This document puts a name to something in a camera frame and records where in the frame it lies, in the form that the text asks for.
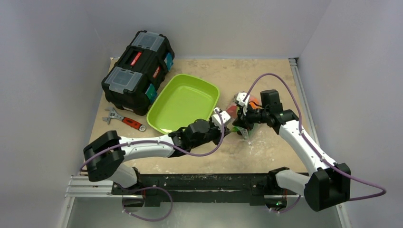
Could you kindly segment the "clear zip top bag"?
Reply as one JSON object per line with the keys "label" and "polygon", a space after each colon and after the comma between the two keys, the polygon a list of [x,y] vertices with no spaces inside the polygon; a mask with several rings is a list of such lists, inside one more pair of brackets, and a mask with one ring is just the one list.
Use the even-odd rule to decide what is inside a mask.
{"label": "clear zip top bag", "polygon": [[244,91],[236,93],[228,103],[226,111],[231,117],[229,124],[230,132],[241,136],[243,141],[251,145],[253,137],[256,135],[256,132],[259,131],[260,125],[258,123],[246,123],[242,120],[236,120],[238,118],[238,111],[244,110],[243,107],[240,108],[238,106],[238,101],[243,100],[245,95],[246,92]]}

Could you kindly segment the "lime green plastic tray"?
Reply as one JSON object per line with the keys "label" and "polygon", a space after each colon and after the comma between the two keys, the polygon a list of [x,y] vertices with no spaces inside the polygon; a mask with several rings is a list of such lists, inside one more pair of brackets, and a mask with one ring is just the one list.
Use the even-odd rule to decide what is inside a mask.
{"label": "lime green plastic tray", "polygon": [[158,132],[168,134],[198,119],[208,120],[219,97],[216,85],[195,76],[178,74],[157,96],[146,120]]}

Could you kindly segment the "green fake chili pepper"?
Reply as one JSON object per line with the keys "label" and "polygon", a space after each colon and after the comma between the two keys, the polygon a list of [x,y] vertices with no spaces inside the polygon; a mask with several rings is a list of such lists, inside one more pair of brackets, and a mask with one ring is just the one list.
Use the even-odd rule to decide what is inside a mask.
{"label": "green fake chili pepper", "polygon": [[234,133],[240,132],[240,128],[238,126],[233,126],[230,131]]}

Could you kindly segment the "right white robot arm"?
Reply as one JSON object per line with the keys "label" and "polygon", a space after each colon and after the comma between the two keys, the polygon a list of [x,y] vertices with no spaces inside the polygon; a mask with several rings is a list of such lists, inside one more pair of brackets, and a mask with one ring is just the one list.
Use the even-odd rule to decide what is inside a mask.
{"label": "right white robot arm", "polygon": [[268,173],[265,187],[272,193],[283,189],[293,191],[306,199],[313,211],[321,211],[350,199],[351,181],[342,173],[350,174],[350,168],[330,158],[310,136],[305,134],[299,117],[292,110],[284,110],[277,90],[260,93],[262,104],[254,109],[250,96],[241,92],[235,95],[239,108],[233,122],[246,130],[255,124],[266,124],[284,139],[303,162],[308,175],[287,167]]}

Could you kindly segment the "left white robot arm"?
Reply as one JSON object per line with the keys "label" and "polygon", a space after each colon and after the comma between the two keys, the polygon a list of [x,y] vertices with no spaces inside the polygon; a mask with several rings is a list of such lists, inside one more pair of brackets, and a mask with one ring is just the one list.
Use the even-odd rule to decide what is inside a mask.
{"label": "left white robot arm", "polygon": [[87,176],[90,182],[113,181],[129,194],[137,194],[142,187],[138,169],[128,167],[126,161],[183,155],[197,156],[191,150],[213,142],[215,152],[229,133],[228,117],[214,115],[210,120],[198,119],[187,127],[154,138],[129,138],[112,130],[99,136],[83,149]]}

